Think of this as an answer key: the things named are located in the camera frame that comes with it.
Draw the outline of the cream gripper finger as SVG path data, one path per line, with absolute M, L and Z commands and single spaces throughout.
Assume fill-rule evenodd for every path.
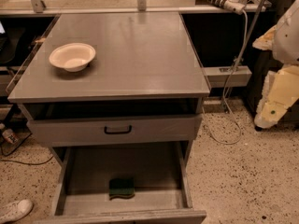
M 268 129 L 278 124 L 288 109 L 299 99 L 299 66 L 283 66 L 269 71 L 262 89 L 254 123 Z
M 271 27 L 265 34 L 258 37 L 252 43 L 252 46 L 260 50 L 272 50 L 276 28 L 277 28 L 276 25 Z

